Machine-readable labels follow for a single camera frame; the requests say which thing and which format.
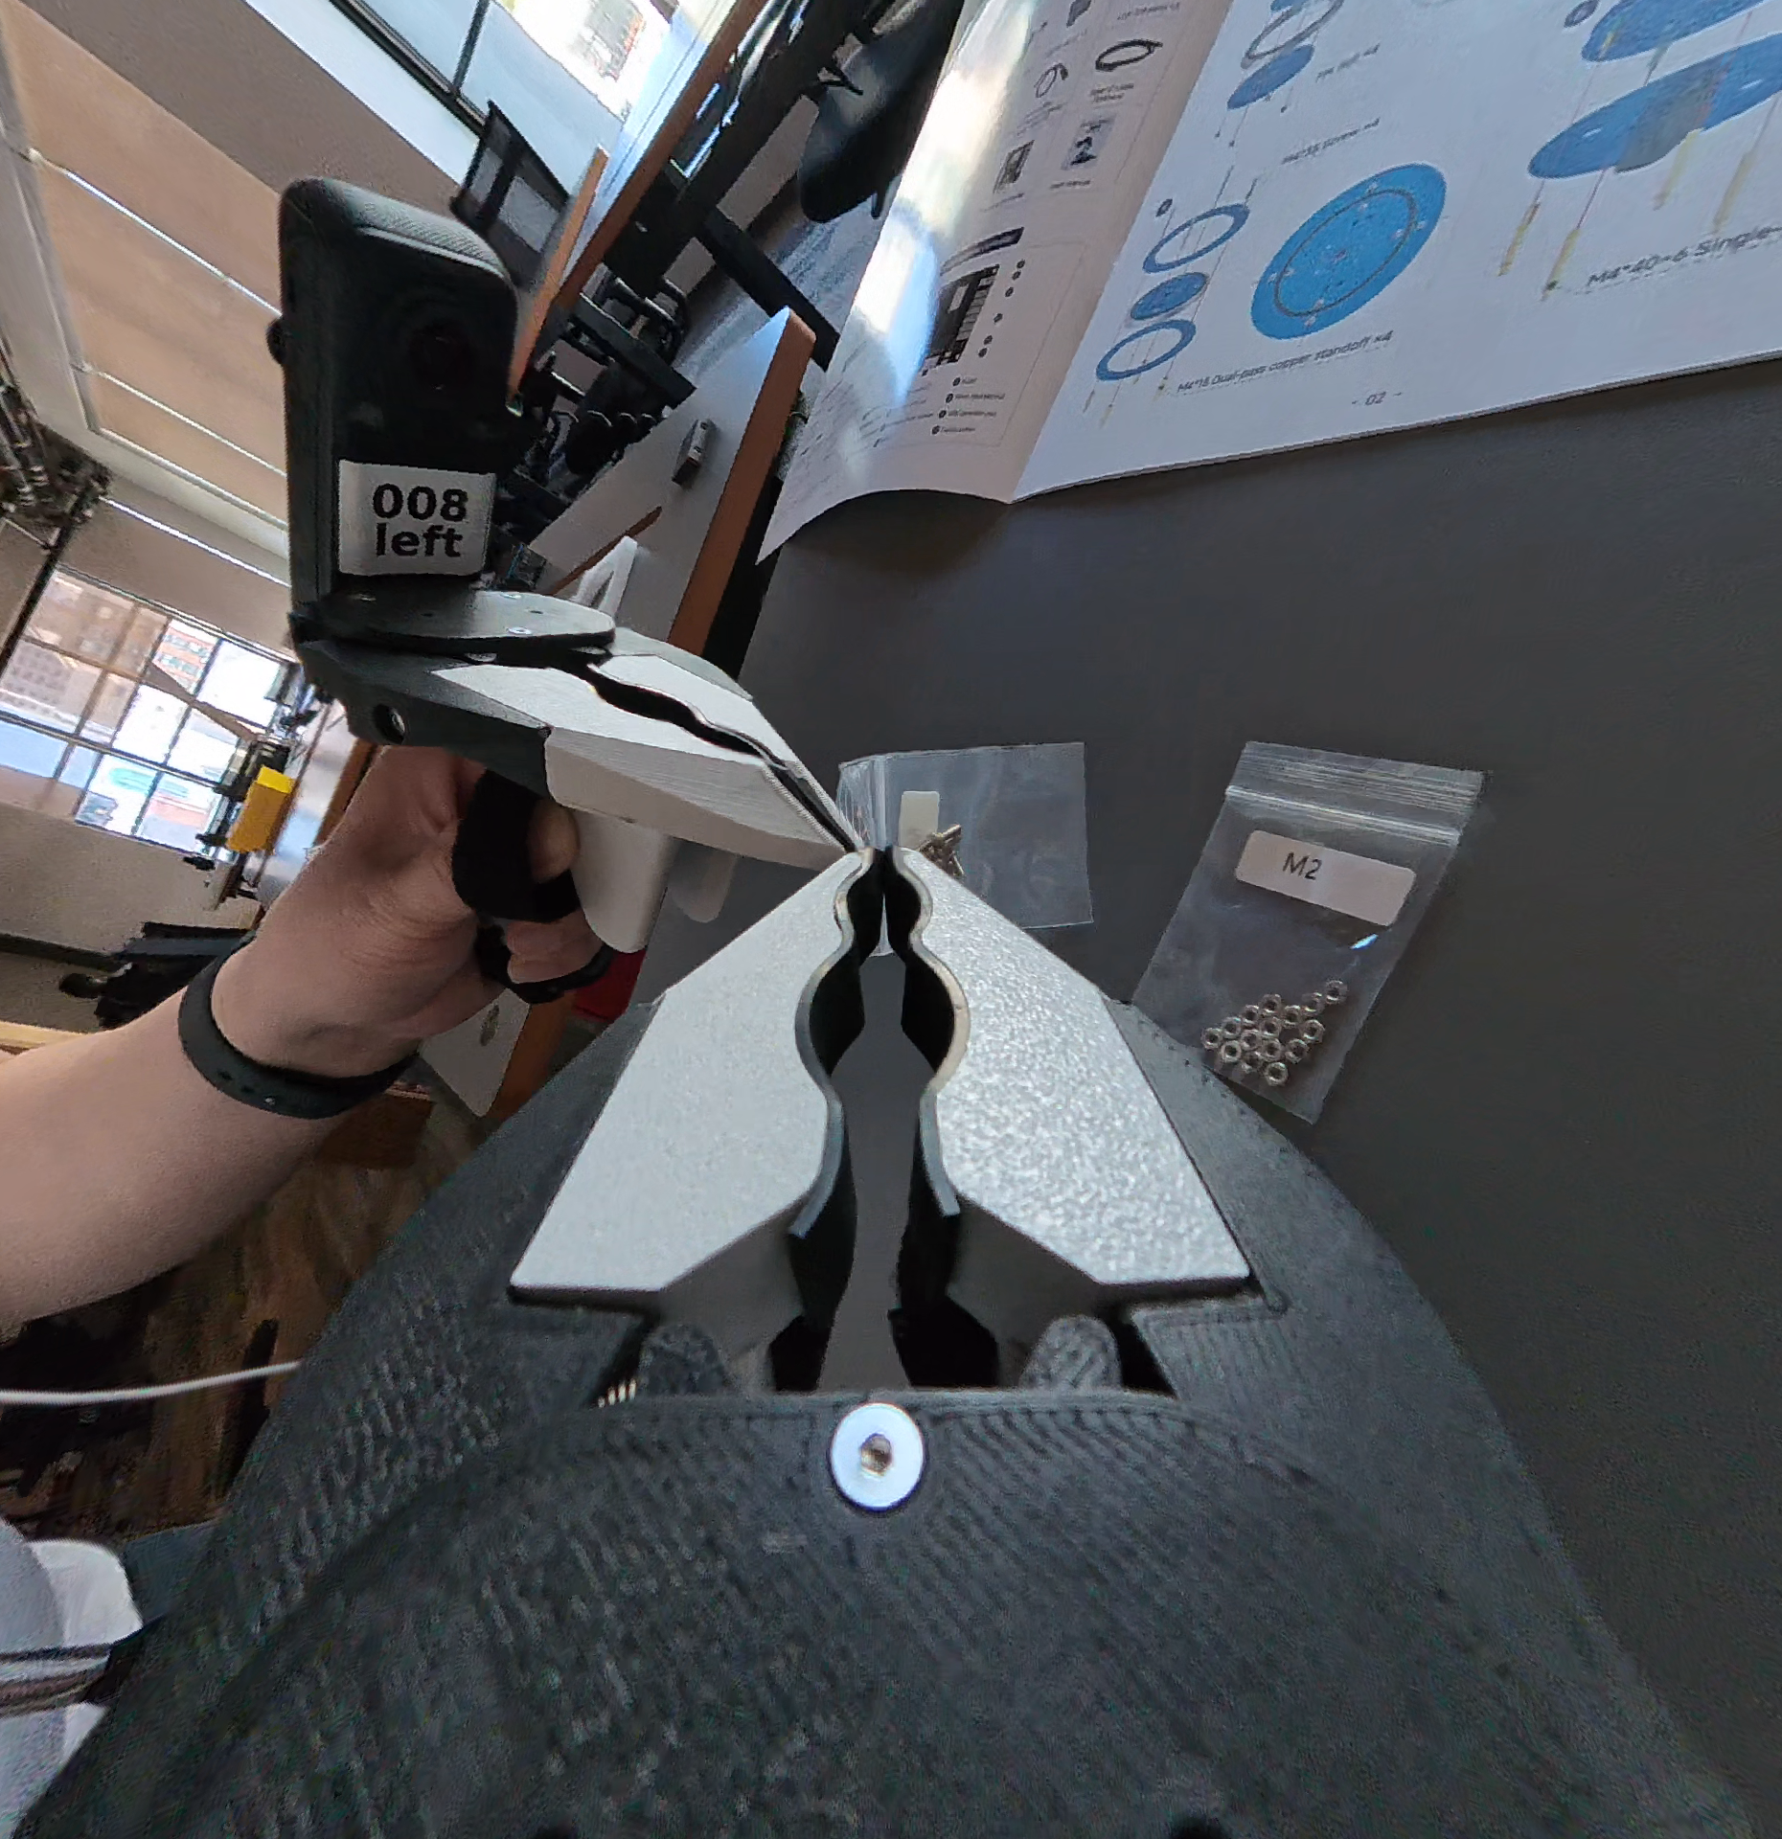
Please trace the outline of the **black office chair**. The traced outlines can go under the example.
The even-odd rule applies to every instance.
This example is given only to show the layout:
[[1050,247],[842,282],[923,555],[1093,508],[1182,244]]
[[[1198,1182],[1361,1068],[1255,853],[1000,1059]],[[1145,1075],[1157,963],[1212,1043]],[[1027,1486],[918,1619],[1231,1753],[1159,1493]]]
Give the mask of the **black office chair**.
[[811,222],[884,211],[928,120],[965,3],[893,3],[817,102],[797,170]]

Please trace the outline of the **clear bag of black screws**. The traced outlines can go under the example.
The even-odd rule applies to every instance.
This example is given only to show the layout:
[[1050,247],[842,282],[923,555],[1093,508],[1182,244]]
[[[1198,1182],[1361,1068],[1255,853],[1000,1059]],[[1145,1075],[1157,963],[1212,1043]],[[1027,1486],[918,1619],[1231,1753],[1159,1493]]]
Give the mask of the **clear bag of black screws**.
[[878,848],[959,826],[960,880],[1021,928],[1093,920],[1077,740],[871,752],[840,764],[837,805]]

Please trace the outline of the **black monitor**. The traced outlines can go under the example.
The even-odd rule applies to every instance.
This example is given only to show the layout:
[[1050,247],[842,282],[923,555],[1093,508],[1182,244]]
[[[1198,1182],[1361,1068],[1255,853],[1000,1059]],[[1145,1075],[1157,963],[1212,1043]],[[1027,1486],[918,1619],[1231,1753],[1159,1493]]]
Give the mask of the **black monitor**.
[[515,289],[531,289],[566,203],[566,185],[511,116],[491,102],[452,215],[503,259]]

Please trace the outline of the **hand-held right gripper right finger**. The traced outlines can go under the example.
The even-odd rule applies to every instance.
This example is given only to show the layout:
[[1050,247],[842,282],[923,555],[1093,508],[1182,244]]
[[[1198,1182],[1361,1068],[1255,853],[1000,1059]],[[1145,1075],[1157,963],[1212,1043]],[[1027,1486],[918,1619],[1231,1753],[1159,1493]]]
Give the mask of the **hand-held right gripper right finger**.
[[1016,1383],[1063,1314],[1253,1283],[1110,999],[915,851],[889,858],[918,1103],[893,1340],[912,1383]]

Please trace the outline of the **clear bag of silver nuts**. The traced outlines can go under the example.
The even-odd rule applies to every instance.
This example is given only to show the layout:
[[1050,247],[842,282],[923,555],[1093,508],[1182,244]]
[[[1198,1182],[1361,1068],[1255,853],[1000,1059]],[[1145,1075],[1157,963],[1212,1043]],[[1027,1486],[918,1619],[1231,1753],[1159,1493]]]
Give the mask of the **clear bag of silver nuts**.
[[1317,1120],[1482,792],[1482,772],[1245,743],[1135,1009]]

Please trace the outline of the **paper assembly manual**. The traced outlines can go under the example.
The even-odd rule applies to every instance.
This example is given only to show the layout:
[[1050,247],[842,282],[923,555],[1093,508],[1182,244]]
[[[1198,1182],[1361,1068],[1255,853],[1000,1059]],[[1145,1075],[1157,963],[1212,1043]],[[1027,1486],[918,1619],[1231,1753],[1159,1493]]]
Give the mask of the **paper assembly manual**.
[[1782,3],[984,3],[766,536],[1782,356]]

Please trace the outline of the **black wristband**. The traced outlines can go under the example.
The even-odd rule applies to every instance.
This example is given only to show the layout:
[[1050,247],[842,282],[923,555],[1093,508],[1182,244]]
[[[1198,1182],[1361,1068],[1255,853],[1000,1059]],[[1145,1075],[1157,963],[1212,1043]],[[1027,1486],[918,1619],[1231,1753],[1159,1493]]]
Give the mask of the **black wristband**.
[[412,1068],[418,1045],[409,1045],[392,1066],[367,1075],[280,1068],[233,1045],[213,1021],[213,981],[220,968],[249,948],[249,942],[250,937],[220,951],[206,968],[201,968],[186,983],[175,1005],[181,1050],[188,1068],[210,1091],[260,1113],[280,1113],[290,1120],[338,1120],[340,1113],[349,1113],[388,1093],[388,1087]]

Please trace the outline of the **person's left forearm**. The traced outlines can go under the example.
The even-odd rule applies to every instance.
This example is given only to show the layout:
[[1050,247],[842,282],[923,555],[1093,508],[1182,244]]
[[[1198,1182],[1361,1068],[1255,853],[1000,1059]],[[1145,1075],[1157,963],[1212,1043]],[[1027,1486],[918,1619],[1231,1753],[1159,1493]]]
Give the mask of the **person's left forearm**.
[[338,1128],[246,1106],[181,1043],[181,1002],[0,1051],[0,1331],[181,1267]]

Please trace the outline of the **person's left hand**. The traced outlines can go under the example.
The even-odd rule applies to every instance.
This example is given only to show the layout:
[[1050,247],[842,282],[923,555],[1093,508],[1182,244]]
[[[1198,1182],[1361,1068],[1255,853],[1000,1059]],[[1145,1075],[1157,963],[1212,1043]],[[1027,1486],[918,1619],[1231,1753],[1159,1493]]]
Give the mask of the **person's left hand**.
[[372,1075],[498,995],[448,851],[480,764],[383,748],[340,824],[213,981],[223,1036],[268,1068]]

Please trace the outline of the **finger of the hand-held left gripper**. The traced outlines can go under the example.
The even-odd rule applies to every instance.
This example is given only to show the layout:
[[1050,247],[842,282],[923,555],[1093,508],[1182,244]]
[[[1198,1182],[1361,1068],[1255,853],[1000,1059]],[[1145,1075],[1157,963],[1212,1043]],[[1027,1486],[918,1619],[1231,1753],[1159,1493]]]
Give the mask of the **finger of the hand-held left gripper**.
[[814,808],[806,773],[600,697],[587,701],[587,715],[555,723],[542,747],[558,805],[627,816],[745,859],[823,867],[853,851],[853,831],[835,812]]
[[609,651],[591,662],[591,684],[605,699],[609,694],[635,697],[631,708],[704,738],[751,748],[773,762],[788,792],[806,805],[840,848],[860,848],[856,826],[840,815],[811,772],[792,755],[788,740],[763,715],[760,701],[724,670],[681,651]]

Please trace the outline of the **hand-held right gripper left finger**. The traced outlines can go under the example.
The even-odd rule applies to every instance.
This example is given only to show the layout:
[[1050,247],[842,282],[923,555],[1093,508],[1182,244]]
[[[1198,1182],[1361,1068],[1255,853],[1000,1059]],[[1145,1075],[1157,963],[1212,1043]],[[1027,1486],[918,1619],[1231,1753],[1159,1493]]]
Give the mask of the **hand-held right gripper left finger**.
[[523,1251],[522,1299],[689,1321],[811,1389],[856,1254],[835,1066],[866,1027],[881,858],[848,853],[674,981]]

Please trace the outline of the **large window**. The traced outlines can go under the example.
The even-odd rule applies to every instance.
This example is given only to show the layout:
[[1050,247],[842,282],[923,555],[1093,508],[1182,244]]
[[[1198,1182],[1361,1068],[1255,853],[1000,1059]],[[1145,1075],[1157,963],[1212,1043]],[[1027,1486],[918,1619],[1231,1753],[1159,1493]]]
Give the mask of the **large window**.
[[522,126],[619,131],[680,34],[709,3],[255,3],[367,102],[388,59],[465,120],[498,105]]

